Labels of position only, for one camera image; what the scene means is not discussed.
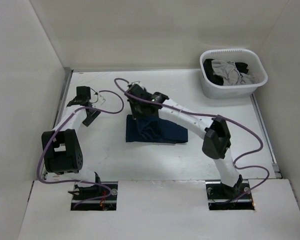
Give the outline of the dark blue denim trousers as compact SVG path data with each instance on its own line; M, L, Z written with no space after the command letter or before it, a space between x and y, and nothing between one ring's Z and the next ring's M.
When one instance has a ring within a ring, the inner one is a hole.
M153 116L141 119L134 119L131 114L126 116L127 143L185 144L188 140L188 130L174 122Z

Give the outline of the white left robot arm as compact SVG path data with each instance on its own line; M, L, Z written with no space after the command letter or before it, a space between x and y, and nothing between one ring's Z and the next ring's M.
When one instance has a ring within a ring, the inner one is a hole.
M84 164L77 136L80 126L88 127L101 113L92 109L91 98L89 86L77 87L76 96L67 104L64 117L52 130L43 132L41 142L46 150L43 157L46 171L78 180L77 194L95 200L102 195L101 180Z

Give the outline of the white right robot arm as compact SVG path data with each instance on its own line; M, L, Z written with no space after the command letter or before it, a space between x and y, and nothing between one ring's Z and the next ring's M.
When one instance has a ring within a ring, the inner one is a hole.
M216 116L204 120L200 116L187 114L188 109L182 108L167 95L149 93L138 83L130 83L125 95L135 119L155 117L170 121L200 137L203 140L202 152L214 161L219 172L225 198L234 199L239 194L243 178L233 163L231 134L224 119Z

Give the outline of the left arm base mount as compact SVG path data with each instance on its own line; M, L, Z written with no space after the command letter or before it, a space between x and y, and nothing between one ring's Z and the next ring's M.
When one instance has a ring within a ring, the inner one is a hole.
M97 185L78 186L68 191L72 196L71 211L115 211L117 209L118 182L102 182L107 188Z

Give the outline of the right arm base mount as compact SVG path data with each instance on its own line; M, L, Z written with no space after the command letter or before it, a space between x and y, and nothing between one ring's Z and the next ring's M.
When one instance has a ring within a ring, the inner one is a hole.
M255 210L255 204L250 190L250 184L244 180L239 187L239 192L234 196L226 194L220 181L206 181L206 194L210 211ZM236 199L245 191L248 194Z

